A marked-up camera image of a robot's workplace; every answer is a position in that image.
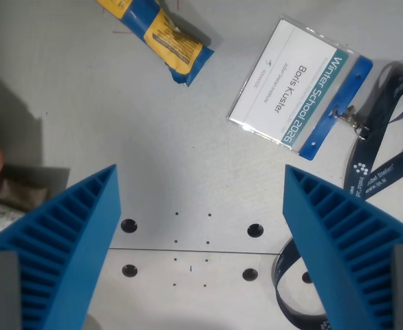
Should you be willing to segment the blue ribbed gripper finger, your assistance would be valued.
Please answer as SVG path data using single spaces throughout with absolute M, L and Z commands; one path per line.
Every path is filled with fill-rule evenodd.
M 391 255 L 403 223 L 285 167 L 283 216 L 333 329 L 392 329 Z
M 115 164 L 0 232 L 20 268 L 23 329 L 82 329 L 121 206 Z

